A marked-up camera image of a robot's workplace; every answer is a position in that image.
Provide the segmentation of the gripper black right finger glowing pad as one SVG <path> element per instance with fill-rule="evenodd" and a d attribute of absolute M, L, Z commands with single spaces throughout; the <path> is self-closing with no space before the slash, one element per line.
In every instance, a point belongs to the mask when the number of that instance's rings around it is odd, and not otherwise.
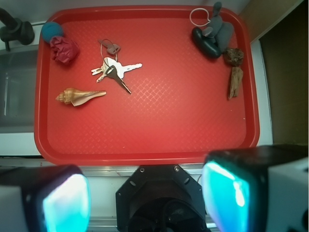
<path fill-rule="evenodd" d="M 306 232 L 309 148 L 265 145 L 210 152 L 202 169 L 207 213 L 222 232 Z"/>

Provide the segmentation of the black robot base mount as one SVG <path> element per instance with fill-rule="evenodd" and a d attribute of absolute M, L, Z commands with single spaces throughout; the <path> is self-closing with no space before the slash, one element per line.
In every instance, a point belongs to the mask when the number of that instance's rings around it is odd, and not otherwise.
<path fill-rule="evenodd" d="M 208 232 L 201 185 L 179 165 L 140 166 L 115 194 L 120 232 Z"/>

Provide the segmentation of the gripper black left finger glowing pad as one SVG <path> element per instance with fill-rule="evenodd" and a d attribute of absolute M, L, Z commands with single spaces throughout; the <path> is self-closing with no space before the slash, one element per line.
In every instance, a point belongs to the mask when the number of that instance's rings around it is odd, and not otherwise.
<path fill-rule="evenodd" d="M 85 232 L 90 214 L 90 187 L 79 167 L 0 168 L 2 232 Z"/>

